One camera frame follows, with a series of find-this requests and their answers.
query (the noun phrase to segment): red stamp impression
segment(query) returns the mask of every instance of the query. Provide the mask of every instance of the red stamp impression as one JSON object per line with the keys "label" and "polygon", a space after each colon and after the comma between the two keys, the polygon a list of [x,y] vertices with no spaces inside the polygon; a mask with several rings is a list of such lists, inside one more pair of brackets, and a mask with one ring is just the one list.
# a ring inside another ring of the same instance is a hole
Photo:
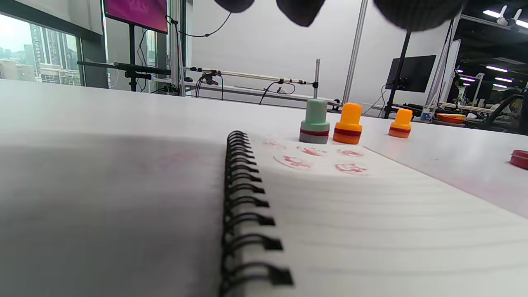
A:
{"label": "red stamp impression", "polygon": [[343,173],[367,176],[368,169],[360,167],[356,164],[336,164],[335,168]]}
{"label": "red stamp impression", "polygon": [[352,150],[337,150],[337,153],[347,157],[363,157],[365,155]]}
{"label": "red stamp impression", "polygon": [[310,156],[319,157],[326,154],[326,151],[319,150],[316,147],[298,146],[297,149]]}
{"label": "red stamp impression", "polygon": [[312,165],[310,163],[297,157],[274,156],[273,159],[275,159],[275,161],[279,162],[281,165],[295,170],[310,171],[312,169]]}
{"label": "red stamp impression", "polygon": [[274,149],[278,149],[278,150],[285,150],[286,149],[285,146],[283,146],[282,144],[276,142],[275,140],[265,139],[264,141],[262,141],[262,143],[265,146],[270,146],[270,147],[273,147]]}

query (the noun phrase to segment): sky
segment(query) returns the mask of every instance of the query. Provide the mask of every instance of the sky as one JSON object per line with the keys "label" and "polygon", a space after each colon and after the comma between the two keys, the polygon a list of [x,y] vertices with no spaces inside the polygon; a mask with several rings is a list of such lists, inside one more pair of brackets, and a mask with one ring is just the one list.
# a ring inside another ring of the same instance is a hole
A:
{"label": "sky", "polygon": [[[27,22],[0,14],[0,48],[12,52],[23,51],[25,44],[31,44],[30,25]],[[68,48],[77,51],[76,39],[67,35]]]}

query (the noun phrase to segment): spiral notebook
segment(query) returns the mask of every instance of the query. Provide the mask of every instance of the spiral notebook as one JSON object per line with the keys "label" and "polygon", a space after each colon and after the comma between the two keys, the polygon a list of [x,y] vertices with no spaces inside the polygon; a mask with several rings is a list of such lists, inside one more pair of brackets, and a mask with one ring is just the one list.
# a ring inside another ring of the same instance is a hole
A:
{"label": "spiral notebook", "polygon": [[220,296],[526,297],[524,218],[361,146],[227,139]]}

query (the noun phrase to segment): orange bowl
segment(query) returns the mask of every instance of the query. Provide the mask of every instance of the orange bowl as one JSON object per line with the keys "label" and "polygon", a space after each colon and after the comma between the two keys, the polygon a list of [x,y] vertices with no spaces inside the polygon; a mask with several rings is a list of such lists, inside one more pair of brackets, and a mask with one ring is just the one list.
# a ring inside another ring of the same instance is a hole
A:
{"label": "orange bowl", "polygon": [[443,120],[448,123],[460,124],[466,120],[465,115],[453,115],[453,114],[437,114],[439,120]]}

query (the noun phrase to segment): lined paper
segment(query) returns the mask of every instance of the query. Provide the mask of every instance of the lined paper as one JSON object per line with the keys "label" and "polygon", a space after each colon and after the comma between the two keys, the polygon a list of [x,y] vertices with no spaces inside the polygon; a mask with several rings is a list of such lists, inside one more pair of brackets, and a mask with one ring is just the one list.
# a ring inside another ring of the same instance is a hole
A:
{"label": "lined paper", "polygon": [[295,287],[248,283],[246,296],[528,295],[528,224],[488,202],[360,146],[259,136],[252,148],[276,227],[242,233],[284,251],[244,262],[288,267]]}

